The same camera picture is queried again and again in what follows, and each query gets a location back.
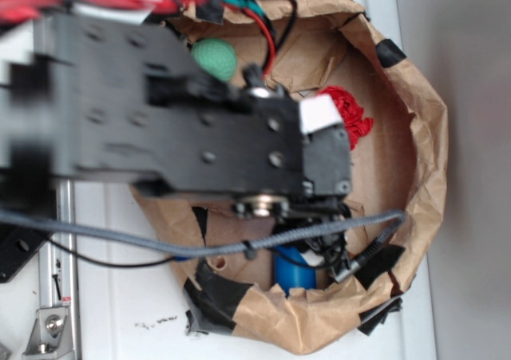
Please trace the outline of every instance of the black wire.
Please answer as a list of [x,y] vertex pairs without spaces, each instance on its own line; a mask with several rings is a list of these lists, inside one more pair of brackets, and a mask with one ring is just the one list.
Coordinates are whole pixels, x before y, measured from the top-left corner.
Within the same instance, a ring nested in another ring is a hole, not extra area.
[[296,23],[296,17],[298,14],[298,2],[296,0],[288,0],[291,3],[292,11],[291,16],[289,17],[289,21],[287,22],[286,28],[284,29],[284,32],[282,34],[282,37],[280,37],[280,40],[278,43],[275,44],[275,51],[279,52],[279,50],[282,48],[284,42],[289,37],[290,32],[293,30],[293,27]]
[[160,266],[161,264],[166,264],[166,263],[172,262],[173,260],[176,259],[173,256],[170,256],[168,258],[165,258],[165,259],[162,259],[162,260],[158,260],[156,262],[134,263],[134,264],[117,264],[117,263],[103,262],[101,260],[93,259],[93,258],[91,258],[89,256],[82,255],[81,253],[79,253],[77,251],[70,250],[68,247],[63,246],[63,245],[53,241],[44,232],[39,232],[39,231],[36,231],[36,232],[39,235],[41,235],[48,243],[54,245],[58,249],[60,249],[60,250],[62,250],[64,252],[67,252],[68,254],[74,256],[77,259],[83,260],[84,262],[87,262],[87,263],[90,263],[90,264],[94,264],[94,265],[99,266],[99,267],[115,268],[115,269],[118,269],[118,270],[132,270],[132,269],[136,269],[136,268],[156,267],[156,266]]

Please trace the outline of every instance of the blue bottle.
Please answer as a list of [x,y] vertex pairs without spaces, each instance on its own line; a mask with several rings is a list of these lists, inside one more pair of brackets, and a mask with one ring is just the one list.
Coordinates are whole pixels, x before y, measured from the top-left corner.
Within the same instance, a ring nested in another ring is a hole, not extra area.
[[[298,263],[307,264],[296,247],[278,246],[275,249]],[[289,295],[290,288],[302,287],[306,290],[316,288],[315,270],[289,263],[278,254],[275,254],[273,270],[275,282],[282,287],[286,295]]]

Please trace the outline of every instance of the brown paper bag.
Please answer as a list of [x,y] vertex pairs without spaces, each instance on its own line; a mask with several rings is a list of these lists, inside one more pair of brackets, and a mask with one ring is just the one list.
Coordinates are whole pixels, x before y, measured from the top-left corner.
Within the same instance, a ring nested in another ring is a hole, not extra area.
[[[301,90],[314,95],[326,85],[339,85],[374,118],[370,135],[351,154],[348,204],[356,216],[405,209],[408,219],[387,251],[397,249],[402,255],[395,255],[397,263],[380,268],[369,282],[352,276],[326,289],[292,289],[289,297],[278,285],[271,286],[271,256],[265,252],[251,262],[239,254],[174,263],[172,268],[186,290],[192,329],[308,354],[356,328],[368,311],[385,306],[410,286],[442,222],[448,140],[442,99],[402,51],[371,25],[362,6],[351,0],[298,2],[299,19],[268,84],[283,85],[296,96]],[[261,5],[282,29],[291,7],[284,0]],[[234,83],[241,83],[244,65],[264,58],[264,39],[242,14],[226,11],[218,26],[196,20],[191,8],[171,22],[191,42],[217,37],[231,43],[240,61]],[[159,238],[173,243],[237,242],[268,235],[273,225],[270,220],[237,220],[214,205],[206,213],[186,201],[136,198]],[[378,227],[349,231],[349,251],[362,251],[378,234]]]

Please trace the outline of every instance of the bolt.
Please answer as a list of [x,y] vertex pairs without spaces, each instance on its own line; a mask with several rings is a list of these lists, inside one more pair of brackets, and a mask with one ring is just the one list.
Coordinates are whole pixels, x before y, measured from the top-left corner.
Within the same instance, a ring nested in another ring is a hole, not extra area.
[[271,131],[278,133],[280,131],[280,122],[275,118],[268,119],[268,127]]
[[351,184],[347,180],[341,180],[339,184],[337,184],[337,191],[341,192],[342,194],[347,194],[351,191]]
[[265,89],[264,87],[254,87],[249,90],[248,94],[254,98],[266,99],[266,98],[271,97],[271,91],[268,89]]
[[138,31],[131,31],[127,35],[129,43],[135,47],[143,48],[147,45],[147,38]]
[[50,345],[43,342],[38,345],[38,354],[47,354],[50,352]]
[[209,151],[202,153],[202,160],[206,163],[213,163],[216,160],[216,155]]
[[215,120],[215,116],[211,113],[202,113],[200,114],[200,120],[207,126],[211,126],[213,121]]
[[252,213],[256,218],[267,218],[270,216],[270,210],[267,208],[255,208]]
[[149,119],[147,114],[136,111],[131,116],[131,122],[140,127],[144,127],[148,124]]
[[57,334],[64,328],[64,320],[60,316],[52,315],[46,319],[46,329],[51,334]]
[[234,212],[239,219],[243,219],[245,215],[245,205],[242,203],[236,203],[234,205]]
[[97,42],[105,39],[105,31],[96,24],[88,24],[85,28],[85,34],[87,34],[90,39]]
[[87,119],[93,123],[105,123],[106,113],[101,109],[91,109],[87,114]]
[[281,168],[284,165],[284,155],[279,151],[270,152],[268,159],[274,167]]
[[305,195],[313,195],[314,194],[314,185],[312,182],[309,182],[309,181],[304,181],[302,183],[302,186],[303,186],[303,191],[305,192]]

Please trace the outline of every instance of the red crumpled object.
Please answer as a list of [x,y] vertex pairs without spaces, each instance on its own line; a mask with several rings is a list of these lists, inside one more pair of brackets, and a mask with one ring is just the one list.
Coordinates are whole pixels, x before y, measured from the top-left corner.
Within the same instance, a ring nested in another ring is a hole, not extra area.
[[358,139],[369,134],[373,128],[373,118],[362,118],[364,109],[357,104],[353,96],[339,86],[327,86],[316,95],[328,94],[334,100],[335,107],[344,119],[344,127],[350,137],[350,147],[354,149]]

